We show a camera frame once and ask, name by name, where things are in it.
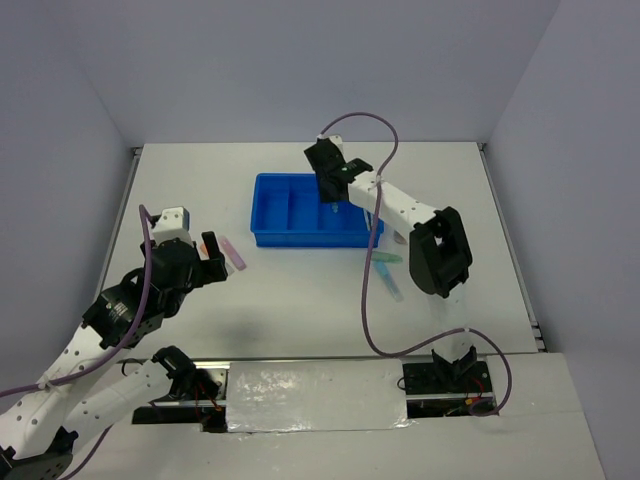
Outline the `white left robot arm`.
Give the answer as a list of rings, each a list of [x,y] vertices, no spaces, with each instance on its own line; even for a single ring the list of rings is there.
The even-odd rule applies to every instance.
[[[163,397],[215,400],[219,381],[176,346],[159,349],[126,378],[90,392],[110,365],[179,312],[187,294],[227,279],[214,233],[203,233],[202,240],[205,258],[195,243],[145,239],[143,267],[103,290],[50,369],[34,385],[17,389],[20,400],[1,416],[2,478],[65,479],[77,449],[105,437],[141,406]]]

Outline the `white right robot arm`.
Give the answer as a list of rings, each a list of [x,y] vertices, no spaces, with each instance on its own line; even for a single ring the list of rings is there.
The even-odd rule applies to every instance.
[[[459,212],[452,207],[437,209],[414,199],[383,180],[381,171],[362,159],[346,161],[338,135],[319,137],[304,154],[314,171],[321,202],[347,201],[372,215],[360,301],[363,332],[370,348],[382,357],[398,358],[431,345],[437,364],[436,383],[446,391],[457,391],[469,380],[469,368],[477,359],[466,328],[446,328],[416,346],[385,352],[375,345],[370,333],[367,296],[380,222],[407,240],[409,274],[420,291],[446,300],[466,283],[473,258]]]

